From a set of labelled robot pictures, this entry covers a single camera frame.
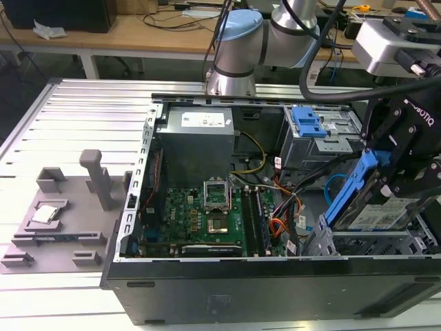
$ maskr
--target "cpu chip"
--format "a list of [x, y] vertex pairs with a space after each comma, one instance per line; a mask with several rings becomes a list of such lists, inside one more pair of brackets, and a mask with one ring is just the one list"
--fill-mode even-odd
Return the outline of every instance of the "cpu chip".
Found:
[[207, 231], [209, 234], [227, 234], [228, 218], [226, 215], [216, 215], [207, 219]]

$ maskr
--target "black box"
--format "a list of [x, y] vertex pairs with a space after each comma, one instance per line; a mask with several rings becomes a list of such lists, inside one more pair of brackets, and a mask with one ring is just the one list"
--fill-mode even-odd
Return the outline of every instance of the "black box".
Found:
[[16, 29], [44, 26], [106, 33], [116, 19], [116, 0], [3, 0]]

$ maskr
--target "blue cable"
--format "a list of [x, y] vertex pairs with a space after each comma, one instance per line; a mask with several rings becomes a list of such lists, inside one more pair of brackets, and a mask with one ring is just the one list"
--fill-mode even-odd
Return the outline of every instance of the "blue cable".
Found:
[[337, 178], [337, 177], [343, 177], [343, 178], [346, 178], [346, 175], [345, 175], [345, 174], [335, 174], [335, 175], [332, 175], [332, 176], [328, 179], [328, 181], [326, 182], [326, 184], [325, 184], [325, 188], [323, 189], [323, 190], [324, 190], [324, 193], [325, 193], [325, 200], [326, 200], [326, 202], [328, 203], [328, 205], [331, 205], [331, 204], [332, 204], [332, 201], [331, 201], [331, 198], [329, 197], [329, 192], [328, 192], [328, 190], [329, 190], [329, 185], [330, 185], [331, 182], [332, 182], [335, 178]]
[[336, 51], [334, 51], [336, 53], [336, 58], [335, 58], [335, 63], [334, 63], [334, 71], [332, 72], [332, 76], [331, 76], [331, 83], [334, 82], [334, 79], [336, 78], [336, 73], [337, 73], [337, 65], [338, 65], [338, 54]]

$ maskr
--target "blue drive bracket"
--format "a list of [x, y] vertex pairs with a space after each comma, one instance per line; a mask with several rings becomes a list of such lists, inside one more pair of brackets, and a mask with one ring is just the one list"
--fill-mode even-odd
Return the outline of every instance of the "blue drive bracket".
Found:
[[355, 191], [361, 190], [365, 186], [365, 175], [370, 169], [377, 168], [378, 164], [389, 164], [390, 152], [381, 150], [369, 150], [363, 152], [356, 168], [353, 170], [351, 176], [347, 179], [342, 190], [332, 202], [331, 206], [325, 213], [325, 219], [328, 225], [331, 225], [338, 213], [344, 208], [348, 200], [352, 197]]
[[291, 110], [291, 116], [297, 125], [298, 134], [302, 138], [325, 138], [328, 132], [322, 129], [320, 117], [311, 107], [296, 107]]

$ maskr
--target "ram slot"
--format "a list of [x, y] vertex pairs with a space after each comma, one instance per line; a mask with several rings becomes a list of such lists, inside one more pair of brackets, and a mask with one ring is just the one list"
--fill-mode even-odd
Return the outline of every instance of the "ram slot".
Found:
[[247, 243], [247, 255], [252, 257], [258, 255], [258, 244], [253, 222], [252, 199], [248, 192], [242, 190], [240, 192], [240, 201], [242, 203], [242, 220], [245, 230], [245, 240]]
[[269, 238], [268, 222], [265, 218], [265, 213], [263, 212], [262, 198], [260, 197], [259, 192], [256, 192], [256, 205], [258, 208], [257, 220], [260, 228], [260, 236], [262, 237], [263, 249], [265, 251], [265, 255], [271, 255], [271, 241]]
[[253, 222], [253, 229], [254, 233], [256, 235], [257, 240], [257, 248], [258, 248], [258, 254], [260, 257], [265, 256], [265, 244], [263, 242], [263, 235], [262, 235], [262, 229], [261, 229], [261, 221], [263, 215], [263, 210], [259, 206], [260, 200], [258, 196], [258, 192], [253, 191], [250, 193], [251, 197], [251, 205], [252, 205], [252, 222]]

